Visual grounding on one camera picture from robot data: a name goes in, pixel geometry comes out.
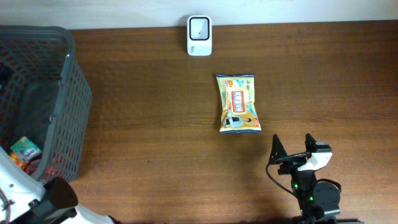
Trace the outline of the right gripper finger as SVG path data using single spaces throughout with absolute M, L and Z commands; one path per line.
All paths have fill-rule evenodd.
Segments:
M 305 148 L 307 152 L 315 152 L 317 150 L 316 140 L 310 133 L 305 135 Z
M 287 153 L 278 137 L 274 134 L 272 137 L 272 149 L 269 157 L 269 164 L 280 164 L 287 157 Z

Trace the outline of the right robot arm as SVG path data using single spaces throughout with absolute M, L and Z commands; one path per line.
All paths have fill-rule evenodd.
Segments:
M 341 213 L 341 184 L 330 179 L 317 179 L 315 175 L 328 164 L 332 155 L 332 148 L 327 142 L 316 141 L 309 133 L 305 135 L 305 151 L 288 155 L 278 135 L 273 135 L 266 174 L 276 186 L 297 199 L 301 215 L 293 217 L 292 223 L 361 223 L 358 219 L 337 219 L 336 216 Z M 271 176 L 269 167 L 276 165 L 279 166 L 279 175 L 291 177 L 291 189 Z

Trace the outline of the red snack bag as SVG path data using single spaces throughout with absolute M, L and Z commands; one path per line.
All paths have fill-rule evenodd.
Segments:
M 26 167 L 24 168 L 24 172 L 27 175 L 32 175 L 39 167 L 41 160 L 36 159 L 34 161 L 29 162 Z

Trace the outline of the green tissue pack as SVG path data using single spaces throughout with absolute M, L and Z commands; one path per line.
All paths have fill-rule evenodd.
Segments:
M 42 150 L 29 138 L 25 136 L 21 137 L 20 140 L 18 140 L 11 147 L 11 150 L 21 158 L 26 159 L 28 161 L 42 154 Z

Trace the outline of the grey plastic basket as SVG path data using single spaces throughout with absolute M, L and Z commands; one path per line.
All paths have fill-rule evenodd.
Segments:
M 1 147 L 35 143 L 42 155 L 33 179 L 77 178 L 91 102 L 69 30 L 1 26 Z

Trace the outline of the orange tissue pack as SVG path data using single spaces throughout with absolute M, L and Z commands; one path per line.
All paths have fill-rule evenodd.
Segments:
M 21 169 L 25 169 L 25 167 L 29 164 L 29 160 L 20 152 L 11 152 L 10 158 Z

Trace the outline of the yellow snack bag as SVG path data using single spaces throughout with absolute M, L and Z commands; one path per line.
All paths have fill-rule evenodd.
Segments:
M 254 106 L 254 74 L 217 74 L 221 97 L 220 133 L 261 133 L 261 124 Z

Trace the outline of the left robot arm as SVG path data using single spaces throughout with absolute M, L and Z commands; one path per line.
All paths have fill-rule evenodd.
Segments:
M 80 204 L 71 185 L 60 177 L 44 185 L 34 180 L 1 149 L 1 223 L 119 222 Z

